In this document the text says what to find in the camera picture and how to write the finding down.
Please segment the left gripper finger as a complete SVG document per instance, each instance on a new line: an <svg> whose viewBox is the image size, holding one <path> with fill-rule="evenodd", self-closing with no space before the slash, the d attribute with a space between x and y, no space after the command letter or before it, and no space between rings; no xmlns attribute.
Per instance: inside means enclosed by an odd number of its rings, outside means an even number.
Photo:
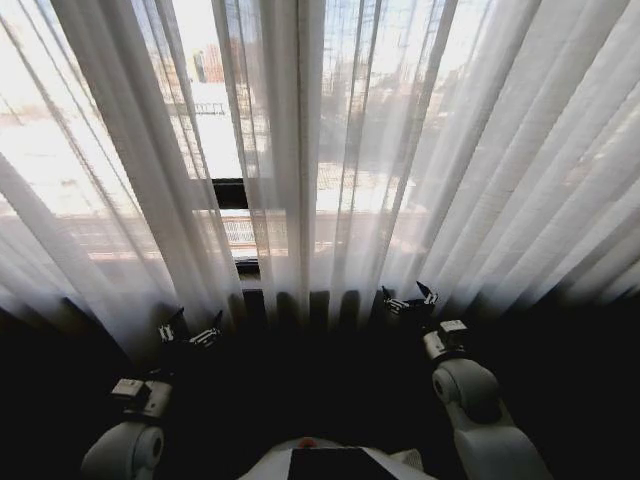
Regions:
<svg viewBox="0 0 640 480"><path fill-rule="evenodd" d="M179 308L170 318L158 327L158 333L163 343L185 340L184 309Z"/></svg>
<svg viewBox="0 0 640 480"><path fill-rule="evenodd" d="M222 335L221 322L223 311L220 310L214 317L212 326L203 330L198 335L191 338L191 344L194 346L211 346Z"/></svg>

